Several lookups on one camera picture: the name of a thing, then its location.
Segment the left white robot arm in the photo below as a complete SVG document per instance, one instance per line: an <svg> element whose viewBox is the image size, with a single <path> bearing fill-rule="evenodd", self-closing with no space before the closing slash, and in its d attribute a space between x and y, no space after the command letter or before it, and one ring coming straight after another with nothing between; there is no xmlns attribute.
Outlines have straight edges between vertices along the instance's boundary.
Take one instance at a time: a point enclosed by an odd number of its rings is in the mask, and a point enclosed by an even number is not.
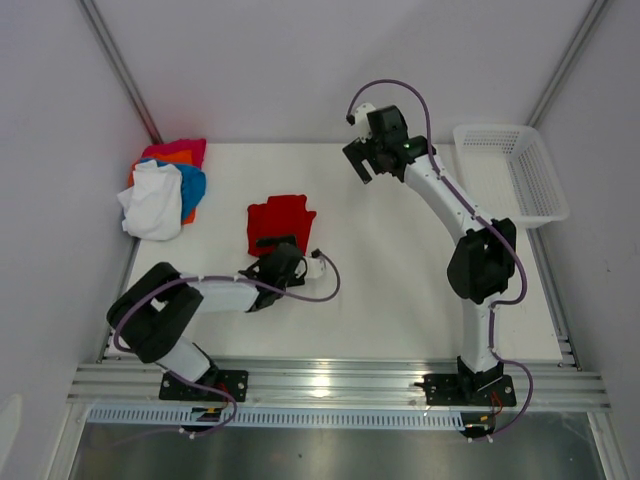
<svg viewBox="0 0 640 480"><path fill-rule="evenodd" d="M246 312L267 308L290 286L304 283L306 260L294 244L279 243L231 280L188 282L168 262L142 276L106 314L114 341L145 363L155 363L182 379L197 400L216 390L219 369L184 336L198 313Z"/></svg>

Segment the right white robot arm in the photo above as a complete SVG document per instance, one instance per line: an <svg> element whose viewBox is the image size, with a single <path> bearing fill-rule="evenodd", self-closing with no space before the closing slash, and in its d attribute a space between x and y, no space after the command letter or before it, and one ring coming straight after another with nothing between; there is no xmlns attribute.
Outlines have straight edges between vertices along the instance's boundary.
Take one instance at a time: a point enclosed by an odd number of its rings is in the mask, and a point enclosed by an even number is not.
<svg viewBox="0 0 640 480"><path fill-rule="evenodd" d="M398 179L427 203L454 243L446 277L463 307L463 346L454 386L462 404L478 404L504 379L504 364L493 345L495 308L515 273L515 225L509 219L482 220L430 141L410 136L397 107L364 103L346 120L357 137L343 153L360 179L369 183L381 174Z"/></svg>

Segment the red t shirt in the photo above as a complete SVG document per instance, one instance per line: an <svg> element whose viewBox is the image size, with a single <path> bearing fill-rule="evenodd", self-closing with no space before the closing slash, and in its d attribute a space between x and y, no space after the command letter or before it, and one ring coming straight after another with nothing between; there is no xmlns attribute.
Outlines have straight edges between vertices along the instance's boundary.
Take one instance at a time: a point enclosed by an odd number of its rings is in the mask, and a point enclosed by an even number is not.
<svg viewBox="0 0 640 480"><path fill-rule="evenodd" d="M306 208L307 196L269 196L265 203L247 208L248 254L254 257L271 253L275 245L266 243L281 237L295 238L296 246L306 253L316 211Z"/></svg>

